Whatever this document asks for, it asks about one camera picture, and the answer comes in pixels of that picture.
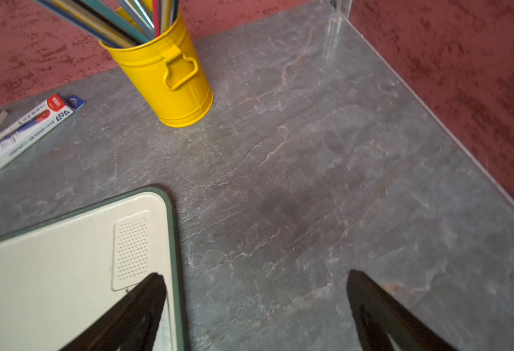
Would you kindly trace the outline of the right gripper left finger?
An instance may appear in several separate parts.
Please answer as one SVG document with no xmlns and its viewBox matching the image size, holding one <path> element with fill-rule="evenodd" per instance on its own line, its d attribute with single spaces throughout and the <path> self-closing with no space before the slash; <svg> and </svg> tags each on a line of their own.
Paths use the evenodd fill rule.
<svg viewBox="0 0 514 351">
<path fill-rule="evenodd" d="M 152 350 L 167 298 L 163 276 L 151 273 L 63 350 Z"/>
</svg>

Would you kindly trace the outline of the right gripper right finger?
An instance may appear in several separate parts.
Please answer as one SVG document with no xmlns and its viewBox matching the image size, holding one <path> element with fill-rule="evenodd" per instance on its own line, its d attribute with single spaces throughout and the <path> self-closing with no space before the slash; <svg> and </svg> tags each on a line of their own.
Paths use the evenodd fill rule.
<svg viewBox="0 0 514 351">
<path fill-rule="evenodd" d="M 348 272 L 347 296 L 363 350 L 453 350 L 365 272 Z"/>
</svg>

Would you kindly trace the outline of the beige cutting board green rim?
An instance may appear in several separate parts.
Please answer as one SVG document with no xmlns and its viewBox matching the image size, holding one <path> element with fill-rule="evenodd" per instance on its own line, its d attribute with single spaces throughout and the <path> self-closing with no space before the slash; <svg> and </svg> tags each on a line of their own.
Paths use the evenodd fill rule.
<svg viewBox="0 0 514 351">
<path fill-rule="evenodd" d="M 187 350 L 173 203 L 144 187 L 0 238 L 0 350 L 60 350 L 151 273 L 167 298 L 152 350 Z"/>
</svg>

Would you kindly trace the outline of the white pen box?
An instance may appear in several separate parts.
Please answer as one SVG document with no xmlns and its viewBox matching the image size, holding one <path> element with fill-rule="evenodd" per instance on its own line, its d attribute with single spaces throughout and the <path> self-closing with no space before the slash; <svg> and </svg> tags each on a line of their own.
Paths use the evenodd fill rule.
<svg viewBox="0 0 514 351">
<path fill-rule="evenodd" d="M 0 170 L 84 105 L 76 95 L 54 94 L 0 132 Z"/>
</svg>

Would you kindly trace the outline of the yellow metal pencil cup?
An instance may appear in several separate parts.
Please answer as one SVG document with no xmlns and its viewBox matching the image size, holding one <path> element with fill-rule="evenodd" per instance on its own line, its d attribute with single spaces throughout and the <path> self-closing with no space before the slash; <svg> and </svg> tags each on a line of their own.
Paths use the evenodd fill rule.
<svg viewBox="0 0 514 351">
<path fill-rule="evenodd" d="M 210 111 L 213 91 L 182 13 L 165 33 L 146 44 L 122 49 L 102 47 L 164 125 L 188 127 Z"/>
</svg>

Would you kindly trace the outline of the coloured pencils bunch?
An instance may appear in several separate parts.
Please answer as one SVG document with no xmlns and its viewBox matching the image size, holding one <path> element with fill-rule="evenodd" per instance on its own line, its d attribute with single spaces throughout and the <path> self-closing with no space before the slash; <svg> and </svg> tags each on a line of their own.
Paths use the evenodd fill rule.
<svg viewBox="0 0 514 351">
<path fill-rule="evenodd" d="M 39 1 L 38 4 L 114 49 L 134 48 L 169 32 L 179 19 L 178 1 Z"/>
</svg>

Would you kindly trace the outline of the right corner aluminium post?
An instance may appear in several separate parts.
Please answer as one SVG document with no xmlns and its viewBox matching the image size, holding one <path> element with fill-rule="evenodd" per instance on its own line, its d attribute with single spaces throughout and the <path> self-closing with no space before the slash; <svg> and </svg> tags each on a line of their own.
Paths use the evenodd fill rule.
<svg viewBox="0 0 514 351">
<path fill-rule="evenodd" d="M 329 3 L 344 18 L 349 19 L 353 0 L 330 0 Z"/>
</svg>

